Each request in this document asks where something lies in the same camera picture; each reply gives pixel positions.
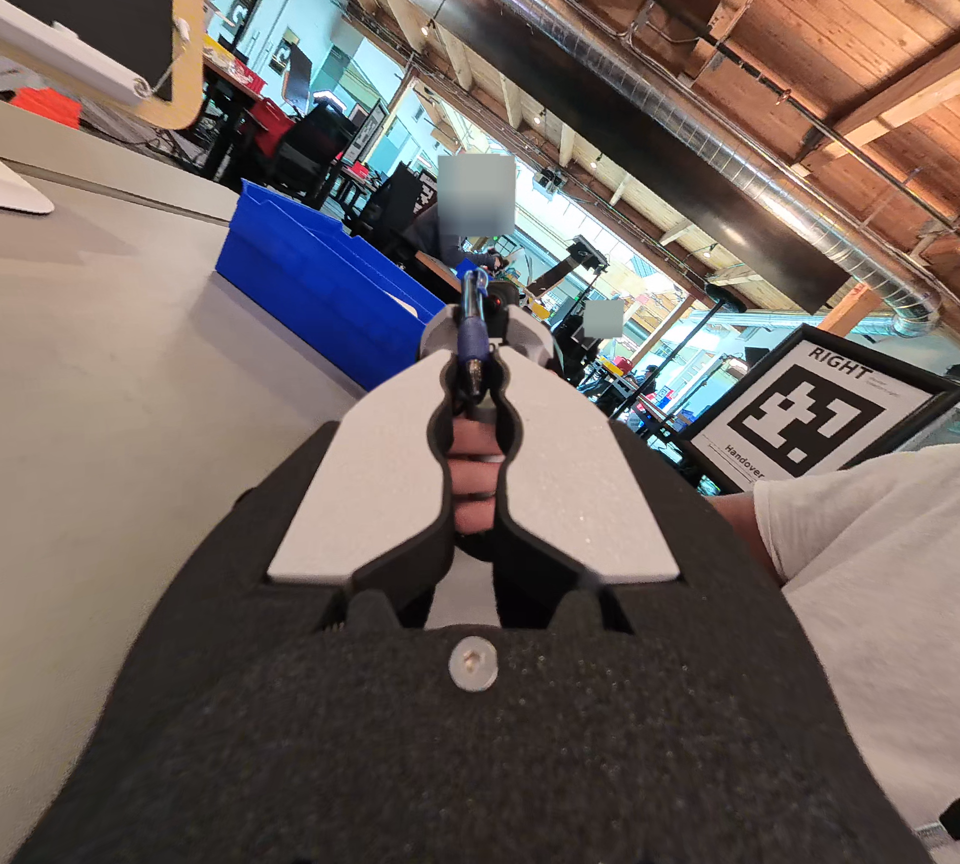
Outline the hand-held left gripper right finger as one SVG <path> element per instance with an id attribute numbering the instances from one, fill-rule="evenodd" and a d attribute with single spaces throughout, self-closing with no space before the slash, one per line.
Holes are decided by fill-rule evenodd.
<path id="1" fill-rule="evenodd" d="M 496 437 L 505 454 L 490 557 L 504 628 L 546 628 L 585 592 L 626 628 L 625 596 L 682 589 L 682 570 L 602 412 L 519 350 L 496 352 Z"/>

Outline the orange cone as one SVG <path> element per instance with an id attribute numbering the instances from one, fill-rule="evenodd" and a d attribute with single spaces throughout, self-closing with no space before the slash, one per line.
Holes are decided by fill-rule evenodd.
<path id="1" fill-rule="evenodd" d="M 82 103 L 52 88 L 21 88 L 13 94 L 9 103 L 69 128 L 78 129 L 81 126 Z"/>

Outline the person's right hand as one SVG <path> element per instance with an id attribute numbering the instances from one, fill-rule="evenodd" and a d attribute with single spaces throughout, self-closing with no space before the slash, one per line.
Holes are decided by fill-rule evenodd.
<path id="1" fill-rule="evenodd" d="M 447 462 L 454 526 L 459 534 L 482 534 L 493 529 L 503 461 L 493 424 L 464 417 L 453 420 L 453 441 Z"/>

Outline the blue plastic bin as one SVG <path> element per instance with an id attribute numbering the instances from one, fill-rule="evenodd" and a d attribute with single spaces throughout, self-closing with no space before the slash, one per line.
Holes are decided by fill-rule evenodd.
<path id="1" fill-rule="evenodd" d="M 215 270 L 367 391 L 416 361 L 445 306 L 339 220 L 250 182 Z"/>

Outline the long dark workbench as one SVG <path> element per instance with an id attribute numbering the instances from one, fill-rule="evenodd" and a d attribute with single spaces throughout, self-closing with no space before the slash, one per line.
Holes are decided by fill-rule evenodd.
<path id="1" fill-rule="evenodd" d="M 246 111 L 263 97 L 265 79 L 220 43 L 204 46 L 202 55 L 204 95 L 198 117 L 204 117 L 210 103 L 221 113 L 200 173 L 214 180 L 230 150 L 235 133 Z"/>

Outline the black framed marker sign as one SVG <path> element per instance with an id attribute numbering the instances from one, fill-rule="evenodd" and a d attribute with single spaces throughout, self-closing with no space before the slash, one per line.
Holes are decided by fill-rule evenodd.
<path id="1" fill-rule="evenodd" d="M 736 493 L 906 450 L 957 406 L 957 382 L 802 324 L 674 444 Z"/>

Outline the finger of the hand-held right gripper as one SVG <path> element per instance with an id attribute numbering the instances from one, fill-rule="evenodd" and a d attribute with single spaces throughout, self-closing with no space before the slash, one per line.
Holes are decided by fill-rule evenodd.
<path id="1" fill-rule="evenodd" d="M 557 348 L 544 323 L 520 306 L 506 306 L 502 319 L 501 367 L 509 372 L 508 357 L 518 354 L 532 364 L 557 373 Z"/>
<path id="2" fill-rule="evenodd" d="M 459 330 L 462 317 L 460 305 L 446 305 L 427 324 L 418 344 L 418 360 L 422 361 L 447 351 L 457 356 L 459 354 Z"/>

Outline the black office chair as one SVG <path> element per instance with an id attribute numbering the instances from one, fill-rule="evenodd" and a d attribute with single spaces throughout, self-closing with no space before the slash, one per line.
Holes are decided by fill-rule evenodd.
<path id="1" fill-rule="evenodd" d="M 371 194 L 356 221 L 357 232 L 380 246 L 402 235 L 437 200 L 438 182 L 429 170 L 414 172 L 401 163 Z"/>
<path id="2" fill-rule="evenodd" d="M 312 204 L 356 131 L 340 108 L 321 100 L 281 137 L 268 163 L 266 185 Z"/>

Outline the white stand base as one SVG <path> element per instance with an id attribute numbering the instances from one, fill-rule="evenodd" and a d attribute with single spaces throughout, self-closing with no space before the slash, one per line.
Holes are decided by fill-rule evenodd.
<path id="1" fill-rule="evenodd" d="M 1 210 L 35 216 L 46 216 L 55 204 L 5 162 L 1 162 Z"/>

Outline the silver ventilation duct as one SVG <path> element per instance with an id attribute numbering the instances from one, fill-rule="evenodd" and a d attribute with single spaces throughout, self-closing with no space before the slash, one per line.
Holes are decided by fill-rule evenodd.
<path id="1" fill-rule="evenodd" d="M 499 0 L 578 64 L 652 118 L 728 184 L 759 204 L 894 314 L 894 332 L 918 337 L 941 319 L 946 286 L 789 169 L 771 150 L 645 53 L 616 39 L 568 0 Z"/>

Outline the blue ballpoint pen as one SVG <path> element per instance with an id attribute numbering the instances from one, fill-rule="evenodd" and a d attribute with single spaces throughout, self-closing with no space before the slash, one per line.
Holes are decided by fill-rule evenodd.
<path id="1" fill-rule="evenodd" d="M 490 356 L 489 333 L 484 316 L 488 273 L 477 268 L 465 272 L 461 281 L 458 319 L 458 383 L 465 402 L 476 404 L 485 393 L 486 365 Z"/>

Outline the small framed marker sign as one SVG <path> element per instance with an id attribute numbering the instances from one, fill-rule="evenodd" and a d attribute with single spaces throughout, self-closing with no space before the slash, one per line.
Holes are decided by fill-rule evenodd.
<path id="1" fill-rule="evenodd" d="M 342 153 L 342 161 L 353 165 L 363 162 L 367 154 L 375 146 L 381 128 L 389 115 L 389 108 L 382 100 L 373 105 L 353 138 L 349 147 Z"/>

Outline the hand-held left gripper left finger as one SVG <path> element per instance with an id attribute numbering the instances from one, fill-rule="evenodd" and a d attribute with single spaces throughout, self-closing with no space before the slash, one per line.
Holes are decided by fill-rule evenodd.
<path id="1" fill-rule="evenodd" d="M 456 356 L 440 349 L 344 415 L 270 562 L 270 582 L 381 591 L 403 610 L 445 576 L 456 372 Z"/>

